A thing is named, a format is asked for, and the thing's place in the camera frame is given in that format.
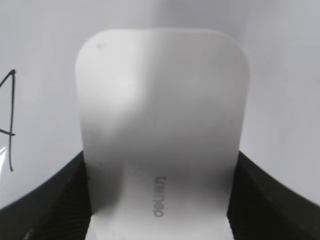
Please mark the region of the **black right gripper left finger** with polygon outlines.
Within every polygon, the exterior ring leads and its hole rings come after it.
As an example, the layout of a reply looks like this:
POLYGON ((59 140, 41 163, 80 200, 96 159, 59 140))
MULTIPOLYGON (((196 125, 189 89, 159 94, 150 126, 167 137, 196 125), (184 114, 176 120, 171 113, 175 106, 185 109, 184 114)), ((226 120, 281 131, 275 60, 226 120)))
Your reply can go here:
POLYGON ((1 208, 2 240, 84 240, 92 216, 84 154, 1 208))

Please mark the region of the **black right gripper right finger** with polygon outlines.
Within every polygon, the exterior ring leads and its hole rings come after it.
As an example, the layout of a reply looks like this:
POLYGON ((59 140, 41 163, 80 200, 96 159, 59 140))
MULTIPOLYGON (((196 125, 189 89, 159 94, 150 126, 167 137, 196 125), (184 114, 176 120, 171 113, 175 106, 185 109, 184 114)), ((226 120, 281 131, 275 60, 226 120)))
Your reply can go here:
POLYGON ((239 152, 227 210, 236 240, 318 240, 320 207, 239 152))

